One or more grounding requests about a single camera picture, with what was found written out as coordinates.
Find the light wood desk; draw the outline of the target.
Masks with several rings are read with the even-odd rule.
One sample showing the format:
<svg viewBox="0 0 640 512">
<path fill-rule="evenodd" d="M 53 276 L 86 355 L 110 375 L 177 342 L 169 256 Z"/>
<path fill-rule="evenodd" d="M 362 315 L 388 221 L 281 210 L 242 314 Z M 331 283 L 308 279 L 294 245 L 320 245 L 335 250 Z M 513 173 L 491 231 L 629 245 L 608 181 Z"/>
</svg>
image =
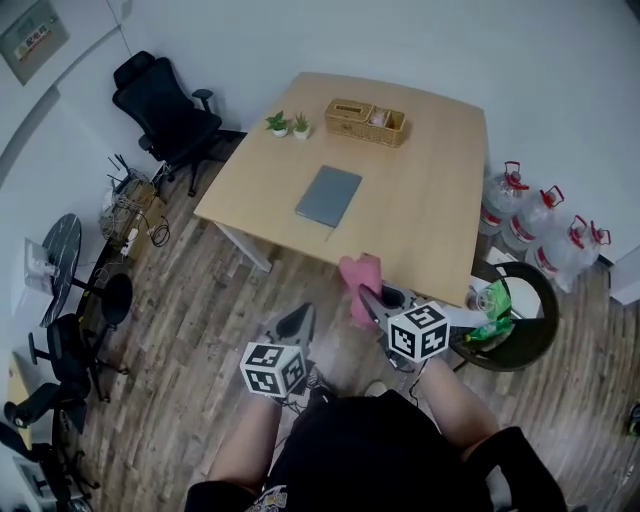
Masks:
<svg viewBox="0 0 640 512">
<path fill-rule="evenodd" d="M 9 380 L 7 400 L 15 404 L 19 404 L 29 397 L 29 392 L 23 373 L 20 370 L 17 356 L 14 352 L 9 358 Z M 18 433 L 28 449 L 32 448 L 32 429 L 30 426 L 19 427 Z"/>
</svg>

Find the round black marble table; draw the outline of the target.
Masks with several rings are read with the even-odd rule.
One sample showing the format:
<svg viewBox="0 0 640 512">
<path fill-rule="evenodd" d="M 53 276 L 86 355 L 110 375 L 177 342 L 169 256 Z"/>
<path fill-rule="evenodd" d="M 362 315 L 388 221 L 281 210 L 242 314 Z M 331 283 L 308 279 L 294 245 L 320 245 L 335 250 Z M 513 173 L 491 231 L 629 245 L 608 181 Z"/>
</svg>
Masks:
<svg viewBox="0 0 640 512">
<path fill-rule="evenodd" d="M 45 262 L 56 267 L 58 272 L 50 278 L 53 300 L 40 321 L 42 328 L 48 327 L 60 316 L 72 287 L 100 298 L 102 315 L 109 325 L 120 324 L 129 313 L 133 302 L 133 286 L 126 274 L 110 277 L 102 288 L 75 278 L 81 241 L 81 222 L 73 213 L 60 217 L 44 239 Z"/>
</svg>

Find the wicker tissue box basket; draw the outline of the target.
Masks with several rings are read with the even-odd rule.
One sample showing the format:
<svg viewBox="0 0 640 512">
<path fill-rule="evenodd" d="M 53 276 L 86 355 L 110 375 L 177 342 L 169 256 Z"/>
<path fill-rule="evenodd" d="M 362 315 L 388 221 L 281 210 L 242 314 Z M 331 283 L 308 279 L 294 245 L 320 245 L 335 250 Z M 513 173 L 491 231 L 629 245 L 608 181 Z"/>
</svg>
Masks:
<svg viewBox="0 0 640 512">
<path fill-rule="evenodd" d="M 385 127 L 376 127 L 368 123 L 371 111 L 375 107 L 389 111 Z M 336 98 L 327 106 L 324 119 L 327 131 L 336 135 L 389 147 L 399 147 L 405 139 L 404 113 L 368 103 Z"/>
</svg>

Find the white table leg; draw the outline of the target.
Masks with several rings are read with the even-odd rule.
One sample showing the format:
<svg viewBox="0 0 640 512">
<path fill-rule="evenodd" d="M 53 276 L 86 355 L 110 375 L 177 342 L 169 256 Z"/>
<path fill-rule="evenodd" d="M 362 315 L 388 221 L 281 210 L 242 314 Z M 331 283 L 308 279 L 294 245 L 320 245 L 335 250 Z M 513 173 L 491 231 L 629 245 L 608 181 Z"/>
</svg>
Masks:
<svg viewBox="0 0 640 512">
<path fill-rule="evenodd" d="M 272 264 L 267 257 L 257 248 L 253 239 L 236 228 L 215 222 L 215 225 L 224 235 L 261 271 L 270 273 Z"/>
</svg>

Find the person's black clothed body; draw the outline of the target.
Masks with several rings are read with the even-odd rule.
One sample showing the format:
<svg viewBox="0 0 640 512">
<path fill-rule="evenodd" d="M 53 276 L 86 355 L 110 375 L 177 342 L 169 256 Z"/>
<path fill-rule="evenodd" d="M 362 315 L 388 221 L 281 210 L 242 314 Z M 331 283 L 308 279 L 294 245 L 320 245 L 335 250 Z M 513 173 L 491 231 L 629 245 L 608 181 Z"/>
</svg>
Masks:
<svg viewBox="0 0 640 512">
<path fill-rule="evenodd" d="M 295 422 L 259 493 L 193 485 L 185 512 L 568 512 L 518 427 L 467 459 L 394 391 L 335 398 Z"/>
</svg>

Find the person's right forearm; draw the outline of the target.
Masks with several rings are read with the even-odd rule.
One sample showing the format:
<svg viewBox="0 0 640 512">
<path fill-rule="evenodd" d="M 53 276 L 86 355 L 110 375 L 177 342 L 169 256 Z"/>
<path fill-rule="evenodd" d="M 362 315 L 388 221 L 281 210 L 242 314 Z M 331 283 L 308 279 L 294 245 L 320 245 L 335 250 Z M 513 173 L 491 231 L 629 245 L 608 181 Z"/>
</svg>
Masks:
<svg viewBox="0 0 640 512">
<path fill-rule="evenodd" d="M 428 359 L 420 372 L 418 387 L 441 434 L 462 460 L 500 431 L 488 406 L 459 380 L 446 361 Z"/>
</svg>

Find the grey wall panel box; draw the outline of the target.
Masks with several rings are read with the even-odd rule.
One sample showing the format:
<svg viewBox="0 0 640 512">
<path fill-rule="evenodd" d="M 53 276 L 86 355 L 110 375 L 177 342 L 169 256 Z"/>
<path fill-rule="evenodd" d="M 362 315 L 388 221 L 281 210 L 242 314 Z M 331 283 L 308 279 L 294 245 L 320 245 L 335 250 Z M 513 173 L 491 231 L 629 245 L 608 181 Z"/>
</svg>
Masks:
<svg viewBox="0 0 640 512">
<path fill-rule="evenodd" d="M 0 34 L 0 55 L 26 85 L 68 39 L 51 0 L 38 0 Z"/>
</svg>

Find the white shelf rack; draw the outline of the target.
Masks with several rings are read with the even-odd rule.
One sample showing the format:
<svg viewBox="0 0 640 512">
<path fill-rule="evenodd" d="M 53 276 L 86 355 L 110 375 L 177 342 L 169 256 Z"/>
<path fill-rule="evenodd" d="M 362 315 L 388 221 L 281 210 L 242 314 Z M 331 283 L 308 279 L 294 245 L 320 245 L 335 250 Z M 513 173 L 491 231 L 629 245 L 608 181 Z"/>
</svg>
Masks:
<svg viewBox="0 0 640 512">
<path fill-rule="evenodd" d="M 29 508 L 44 512 L 55 505 L 55 498 L 39 464 L 21 456 L 12 457 L 13 468 L 17 470 L 21 482 L 21 492 Z"/>
</svg>

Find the broad-leaf plant in white pot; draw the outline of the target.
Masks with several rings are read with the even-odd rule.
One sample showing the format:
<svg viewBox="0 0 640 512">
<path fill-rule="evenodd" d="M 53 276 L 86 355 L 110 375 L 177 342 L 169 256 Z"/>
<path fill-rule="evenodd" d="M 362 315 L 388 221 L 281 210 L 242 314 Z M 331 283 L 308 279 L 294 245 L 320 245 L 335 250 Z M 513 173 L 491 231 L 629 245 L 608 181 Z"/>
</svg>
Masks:
<svg viewBox="0 0 640 512">
<path fill-rule="evenodd" d="M 265 118 L 267 123 L 266 129 L 270 131 L 275 137 L 283 138 L 289 132 L 288 120 L 284 117 L 284 111 L 281 110 L 273 116 Z"/>
</svg>

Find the green plastic bottle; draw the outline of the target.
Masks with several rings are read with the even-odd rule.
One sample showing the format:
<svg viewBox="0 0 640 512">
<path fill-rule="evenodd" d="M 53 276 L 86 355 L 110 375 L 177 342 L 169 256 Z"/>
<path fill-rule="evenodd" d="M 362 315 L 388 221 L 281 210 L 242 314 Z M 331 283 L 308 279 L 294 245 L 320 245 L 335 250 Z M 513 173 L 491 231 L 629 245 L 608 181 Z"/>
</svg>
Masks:
<svg viewBox="0 0 640 512">
<path fill-rule="evenodd" d="M 464 336 L 464 341 L 467 343 L 486 341 L 509 331 L 512 328 L 512 325 L 513 321 L 510 318 L 495 320 L 467 333 Z"/>
</svg>

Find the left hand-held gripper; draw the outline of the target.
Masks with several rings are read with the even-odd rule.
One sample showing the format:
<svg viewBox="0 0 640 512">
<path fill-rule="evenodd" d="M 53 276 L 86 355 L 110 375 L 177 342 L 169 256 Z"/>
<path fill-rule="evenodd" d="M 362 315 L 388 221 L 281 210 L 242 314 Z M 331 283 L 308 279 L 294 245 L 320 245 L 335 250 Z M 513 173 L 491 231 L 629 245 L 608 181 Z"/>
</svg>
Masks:
<svg viewBox="0 0 640 512">
<path fill-rule="evenodd" d="M 273 399 L 286 399 L 306 377 L 316 324 L 311 302 L 274 317 L 256 341 L 249 342 L 240 370 L 247 389 Z"/>
</svg>

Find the white cabinet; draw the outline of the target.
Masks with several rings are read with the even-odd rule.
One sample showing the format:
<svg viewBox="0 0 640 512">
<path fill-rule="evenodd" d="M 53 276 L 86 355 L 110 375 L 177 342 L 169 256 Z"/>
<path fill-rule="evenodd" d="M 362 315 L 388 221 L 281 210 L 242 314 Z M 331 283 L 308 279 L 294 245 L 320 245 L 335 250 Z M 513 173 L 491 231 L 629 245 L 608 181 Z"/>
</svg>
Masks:
<svg viewBox="0 0 640 512">
<path fill-rule="evenodd" d="M 610 297 L 622 305 L 640 300 L 640 245 L 610 268 Z"/>
</svg>

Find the white panel in bin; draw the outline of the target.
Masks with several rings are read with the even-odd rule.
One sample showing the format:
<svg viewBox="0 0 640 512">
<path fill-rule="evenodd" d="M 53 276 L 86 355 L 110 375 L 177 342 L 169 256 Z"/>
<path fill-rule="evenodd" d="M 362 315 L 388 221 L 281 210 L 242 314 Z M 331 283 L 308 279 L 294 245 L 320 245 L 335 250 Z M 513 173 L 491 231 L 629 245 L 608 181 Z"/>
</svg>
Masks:
<svg viewBox="0 0 640 512">
<path fill-rule="evenodd" d="M 511 315 L 518 319 L 537 318 L 541 301 L 532 285 L 518 277 L 505 277 L 504 281 L 511 297 Z"/>
</svg>

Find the black router with antennas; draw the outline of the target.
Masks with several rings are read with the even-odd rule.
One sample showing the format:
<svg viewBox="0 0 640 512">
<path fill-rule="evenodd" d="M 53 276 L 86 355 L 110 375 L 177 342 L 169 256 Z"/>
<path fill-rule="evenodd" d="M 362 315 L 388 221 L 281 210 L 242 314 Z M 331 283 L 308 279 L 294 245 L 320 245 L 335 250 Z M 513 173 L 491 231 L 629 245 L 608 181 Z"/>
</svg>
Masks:
<svg viewBox="0 0 640 512">
<path fill-rule="evenodd" d="M 136 181 L 143 181 L 145 176 L 129 166 L 120 154 L 114 154 L 108 161 L 115 167 L 116 176 L 108 174 L 110 184 L 115 193 L 123 192 L 127 186 Z"/>
</svg>

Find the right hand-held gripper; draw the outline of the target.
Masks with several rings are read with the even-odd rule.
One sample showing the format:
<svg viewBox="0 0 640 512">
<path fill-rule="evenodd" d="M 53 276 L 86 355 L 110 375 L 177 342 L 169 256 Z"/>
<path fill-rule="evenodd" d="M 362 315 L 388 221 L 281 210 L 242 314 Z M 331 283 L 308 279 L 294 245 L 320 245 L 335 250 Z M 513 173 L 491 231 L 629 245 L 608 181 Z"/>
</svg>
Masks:
<svg viewBox="0 0 640 512">
<path fill-rule="evenodd" d="M 379 290 L 360 285 L 358 297 L 370 320 L 382 328 L 381 343 L 396 370 L 411 373 L 411 364 L 424 362 L 448 348 L 449 317 L 437 301 L 387 284 Z"/>
</svg>

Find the grey laptop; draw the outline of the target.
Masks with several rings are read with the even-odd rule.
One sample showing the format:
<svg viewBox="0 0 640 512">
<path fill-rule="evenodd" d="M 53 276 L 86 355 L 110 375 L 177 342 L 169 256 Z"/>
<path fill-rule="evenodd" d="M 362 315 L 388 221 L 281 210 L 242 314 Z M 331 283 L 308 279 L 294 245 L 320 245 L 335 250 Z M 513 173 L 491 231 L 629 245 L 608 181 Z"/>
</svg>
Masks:
<svg viewBox="0 0 640 512">
<path fill-rule="evenodd" d="M 328 227 L 328 241 L 361 181 L 360 175 L 323 165 L 296 205 L 295 213 Z"/>
</svg>

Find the white box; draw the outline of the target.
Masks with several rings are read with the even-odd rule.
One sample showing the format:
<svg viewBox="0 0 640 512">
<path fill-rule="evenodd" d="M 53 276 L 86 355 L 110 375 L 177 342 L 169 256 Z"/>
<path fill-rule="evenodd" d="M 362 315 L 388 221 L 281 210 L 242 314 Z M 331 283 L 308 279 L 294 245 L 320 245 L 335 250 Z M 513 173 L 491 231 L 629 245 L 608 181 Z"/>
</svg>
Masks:
<svg viewBox="0 0 640 512">
<path fill-rule="evenodd" d="M 49 262 L 48 250 L 25 238 L 17 253 L 11 280 L 11 313 L 32 313 L 42 319 L 54 300 L 53 281 L 60 268 Z"/>
</svg>

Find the person's left forearm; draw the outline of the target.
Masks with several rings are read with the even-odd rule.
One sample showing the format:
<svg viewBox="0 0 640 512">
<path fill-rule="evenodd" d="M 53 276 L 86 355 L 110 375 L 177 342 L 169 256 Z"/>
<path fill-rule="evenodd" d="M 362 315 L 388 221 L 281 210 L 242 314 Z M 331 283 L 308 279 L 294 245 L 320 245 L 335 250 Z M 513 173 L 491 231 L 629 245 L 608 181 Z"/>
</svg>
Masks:
<svg viewBox="0 0 640 512">
<path fill-rule="evenodd" d="M 252 395 L 235 429 L 224 439 L 210 477 L 237 485 L 254 495 L 262 489 L 275 451 L 282 407 Z"/>
</svg>

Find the pink cloth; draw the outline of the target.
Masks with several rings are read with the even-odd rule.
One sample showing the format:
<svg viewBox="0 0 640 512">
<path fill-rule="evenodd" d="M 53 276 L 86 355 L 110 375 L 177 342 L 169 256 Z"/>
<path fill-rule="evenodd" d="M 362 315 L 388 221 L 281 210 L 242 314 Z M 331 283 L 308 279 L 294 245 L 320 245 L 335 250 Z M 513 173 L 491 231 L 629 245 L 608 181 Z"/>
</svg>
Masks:
<svg viewBox="0 0 640 512">
<path fill-rule="evenodd" d="M 359 295 L 359 287 L 367 286 L 376 296 L 381 295 L 381 261 L 378 257 L 362 253 L 357 259 L 343 256 L 338 263 L 339 272 L 351 297 L 350 313 L 355 324 L 372 327 L 374 321 L 369 316 Z"/>
</svg>

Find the dark wicker waste bin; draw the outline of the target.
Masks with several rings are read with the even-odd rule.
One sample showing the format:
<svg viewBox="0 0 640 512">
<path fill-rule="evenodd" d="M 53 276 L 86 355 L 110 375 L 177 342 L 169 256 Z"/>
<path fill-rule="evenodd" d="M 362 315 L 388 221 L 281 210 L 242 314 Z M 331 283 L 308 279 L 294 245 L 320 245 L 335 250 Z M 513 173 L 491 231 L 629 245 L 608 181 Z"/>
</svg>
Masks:
<svg viewBox="0 0 640 512">
<path fill-rule="evenodd" d="M 451 350 L 463 359 L 485 370 L 515 372 L 523 370 L 540 359 L 552 346 L 559 326 L 559 305 L 555 291 L 546 277 L 535 267 L 524 262 L 490 264 L 476 259 L 471 275 L 489 283 L 505 282 L 517 278 L 535 291 L 540 300 L 540 312 L 535 318 L 516 318 L 507 310 L 504 316 L 512 319 L 511 329 L 486 341 L 466 342 L 464 336 L 470 327 L 453 327 L 450 335 Z"/>
</svg>

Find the black headrest office chair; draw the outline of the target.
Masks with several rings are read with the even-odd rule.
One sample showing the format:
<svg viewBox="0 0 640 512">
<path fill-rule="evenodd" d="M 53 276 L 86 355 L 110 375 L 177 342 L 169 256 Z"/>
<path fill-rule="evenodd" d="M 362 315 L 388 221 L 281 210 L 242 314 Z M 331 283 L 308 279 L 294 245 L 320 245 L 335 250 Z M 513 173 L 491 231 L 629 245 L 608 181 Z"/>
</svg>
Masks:
<svg viewBox="0 0 640 512">
<path fill-rule="evenodd" d="M 214 152 L 220 141 L 242 139 L 239 131 L 222 128 L 222 119 L 211 108 L 213 92 L 197 89 L 186 95 L 166 57 L 140 51 L 113 73 L 113 104 L 142 129 L 139 147 L 167 169 L 167 180 L 188 167 L 188 195 L 197 193 L 198 167 L 203 161 L 226 162 Z"/>
</svg>

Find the green plastic bag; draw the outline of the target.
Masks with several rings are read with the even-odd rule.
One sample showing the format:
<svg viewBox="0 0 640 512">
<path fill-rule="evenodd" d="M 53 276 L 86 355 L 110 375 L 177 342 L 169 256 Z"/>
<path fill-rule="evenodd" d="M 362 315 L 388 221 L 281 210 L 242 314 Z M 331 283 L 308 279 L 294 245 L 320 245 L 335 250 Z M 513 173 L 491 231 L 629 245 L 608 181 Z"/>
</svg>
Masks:
<svg viewBox="0 0 640 512">
<path fill-rule="evenodd" d="M 490 321 L 495 321 L 511 307 L 511 298 L 501 280 L 496 280 L 485 288 L 492 290 L 496 299 L 495 308 L 485 315 Z"/>
</svg>

